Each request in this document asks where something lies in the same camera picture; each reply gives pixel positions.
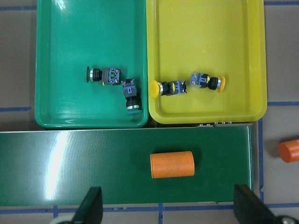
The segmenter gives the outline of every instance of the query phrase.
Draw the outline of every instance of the electrical component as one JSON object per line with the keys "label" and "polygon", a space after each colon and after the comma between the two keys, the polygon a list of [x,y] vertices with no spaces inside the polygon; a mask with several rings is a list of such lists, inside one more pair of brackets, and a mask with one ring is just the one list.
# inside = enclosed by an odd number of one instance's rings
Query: electrical component
{"label": "electrical component", "polygon": [[123,88],[123,95],[127,100],[126,108],[128,110],[138,109],[140,104],[137,95],[135,79],[134,78],[125,79],[122,82],[122,88]]}
{"label": "electrical component", "polygon": [[153,98],[158,96],[166,95],[176,95],[181,93],[187,93],[186,81],[171,81],[171,82],[157,82],[153,80],[149,84],[149,94]]}
{"label": "electrical component", "polygon": [[96,68],[86,69],[86,80],[87,82],[102,82],[102,85],[120,84],[121,70],[116,68],[104,68],[103,71]]}
{"label": "electrical component", "polygon": [[222,92],[225,86],[225,77],[210,77],[208,74],[195,71],[191,74],[190,86],[197,86],[200,88],[207,87],[211,90]]}

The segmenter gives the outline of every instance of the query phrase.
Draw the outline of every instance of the floor tile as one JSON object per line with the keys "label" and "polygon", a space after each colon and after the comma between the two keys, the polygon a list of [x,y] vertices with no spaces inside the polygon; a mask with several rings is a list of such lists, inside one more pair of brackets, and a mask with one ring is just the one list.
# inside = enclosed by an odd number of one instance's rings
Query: floor tile
{"label": "floor tile", "polygon": [[268,101],[299,101],[299,6],[266,6]]}
{"label": "floor tile", "polygon": [[166,211],[163,224],[238,224],[233,210]]}
{"label": "floor tile", "polygon": [[299,208],[270,209],[275,216],[290,216],[299,220]]}
{"label": "floor tile", "polygon": [[36,6],[36,0],[1,0],[0,7]]}
{"label": "floor tile", "polygon": [[3,224],[48,224],[52,219],[52,213],[0,215]]}
{"label": "floor tile", "polygon": [[0,12],[0,107],[34,104],[36,11]]}
{"label": "floor tile", "polygon": [[271,106],[263,118],[264,201],[298,203],[299,162],[285,163],[278,154],[282,141],[299,139],[299,106]]}

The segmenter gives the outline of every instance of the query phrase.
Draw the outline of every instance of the plastic tray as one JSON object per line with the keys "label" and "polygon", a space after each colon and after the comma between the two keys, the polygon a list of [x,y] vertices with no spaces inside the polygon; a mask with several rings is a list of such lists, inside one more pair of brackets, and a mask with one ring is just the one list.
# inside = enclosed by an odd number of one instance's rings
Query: plastic tray
{"label": "plastic tray", "polygon": [[[149,83],[188,83],[187,94],[149,97],[156,121],[250,122],[265,114],[262,0],[147,0],[147,35]],[[224,91],[190,87],[193,71],[224,76]]]}
{"label": "plastic tray", "polygon": [[[145,0],[39,0],[36,121],[43,127],[141,127],[148,118]],[[121,85],[86,82],[87,66],[135,78],[141,110]]]}

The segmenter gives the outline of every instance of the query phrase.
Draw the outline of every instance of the gray floor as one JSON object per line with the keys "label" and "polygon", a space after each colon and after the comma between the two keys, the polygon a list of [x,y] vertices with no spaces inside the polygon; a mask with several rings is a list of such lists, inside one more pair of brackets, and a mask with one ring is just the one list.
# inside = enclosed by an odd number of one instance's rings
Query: gray floor
{"label": "gray floor", "polygon": [[[34,121],[34,6],[35,0],[0,0],[0,131],[41,130]],[[275,214],[299,219],[299,162],[284,163],[277,151],[279,142],[299,138],[299,1],[265,1],[265,23],[268,110],[253,127],[255,192]],[[106,206],[122,209],[107,209],[102,223],[237,223],[231,206],[218,210],[213,203],[205,204],[210,209],[188,210],[194,205],[163,204],[163,219],[159,211],[126,209],[151,205]],[[44,224],[53,213],[55,207],[2,207],[0,223]]]}

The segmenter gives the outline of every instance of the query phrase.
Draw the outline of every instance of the silver metal ring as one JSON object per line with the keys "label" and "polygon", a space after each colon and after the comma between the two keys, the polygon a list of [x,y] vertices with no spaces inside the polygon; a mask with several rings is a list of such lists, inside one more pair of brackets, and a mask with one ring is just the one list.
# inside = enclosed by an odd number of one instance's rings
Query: silver metal ring
{"label": "silver metal ring", "polygon": [[127,106],[128,110],[136,109],[139,108],[139,105],[132,105],[132,106]]}
{"label": "silver metal ring", "polygon": [[163,85],[162,85],[162,83],[159,83],[159,82],[158,82],[158,84],[159,84],[159,86],[160,86],[159,96],[162,96],[162,93],[163,93]]}
{"label": "silver metal ring", "polygon": [[216,89],[217,90],[220,89],[220,86],[221,86],[221,78],[218,78],[218,84],[217,84],[217,88]]}
{"label": "silver metal ring", "polygon": [[89,79],[90,79],[90,81],[93,82],[93,69],[90,69],[90,72],[89,72]]}

